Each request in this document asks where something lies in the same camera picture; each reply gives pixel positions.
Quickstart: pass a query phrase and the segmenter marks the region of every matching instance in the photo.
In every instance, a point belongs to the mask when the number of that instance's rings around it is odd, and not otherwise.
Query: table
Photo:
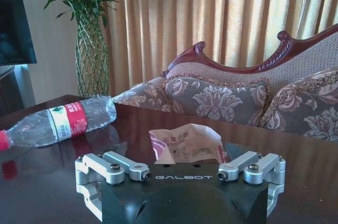
[[[0,117],[0,129],[27,114],[80,100],[63,96]],[[338,223],[338,144],[282,132],[233,125],[188,115],[116,105],[111,126],[44,148],[13,148],[0,153],[1,223],[99,223],[76,193],[74,160],[79,154],[100,153],[127,142],[126,156],[137,162],[155,161],[150,129],[173,129],[187,123],[213,128],[222,140],[254,151],[277,153],[287,161],[286,188],[268,223]],[[13,161],[18,166],[13,174]]]

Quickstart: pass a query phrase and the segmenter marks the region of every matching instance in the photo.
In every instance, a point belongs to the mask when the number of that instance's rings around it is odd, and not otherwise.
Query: curtain
[[[107,7],[112,95],[158,77],[199,41],[231,67],[263,62],[281,30],[305,39],[338,22],[338,0],[117,0]]]

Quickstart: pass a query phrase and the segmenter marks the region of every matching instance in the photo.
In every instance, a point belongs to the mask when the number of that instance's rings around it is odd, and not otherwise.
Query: tv screen
[[[0,0],[0,65],[36,63],[22,0]]]

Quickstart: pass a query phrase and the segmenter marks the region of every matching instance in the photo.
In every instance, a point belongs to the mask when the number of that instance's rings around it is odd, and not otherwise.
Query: bolt
[[[225,171],[220,171],[218,172],[217,176],[220,181],[225,181],[228,177],[228,174]]]
[[[150,172],[143,173],[142,175],[142,181],[148,181],[152,177],[152,174]]]
[[[251,170],[251,171],[257,171],[258,168],[259,168],[259,166],[258,166],[257,164],[255,164],[255,163],[252,163],[252,164],[249,165],[248,168],[249,168],[249,170]]]
[[[120,164],[118,164],[118,163],[113,163],[113,164],[110,166],[110,169],[111,169],[112,171],[119,171],[120,168],[121,168],[121,166],[120,166]]]

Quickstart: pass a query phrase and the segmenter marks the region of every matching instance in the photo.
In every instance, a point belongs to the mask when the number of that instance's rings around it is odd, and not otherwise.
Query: potted plant
[[[48,0],[44,9],[57,0]],[[115,0],[62,0],[70,7],[71,20],[77,22],[75,47],[79,94],[83,97],[108,95],[108,50],[101,32],[100,20],[106,26],[104,3]]]

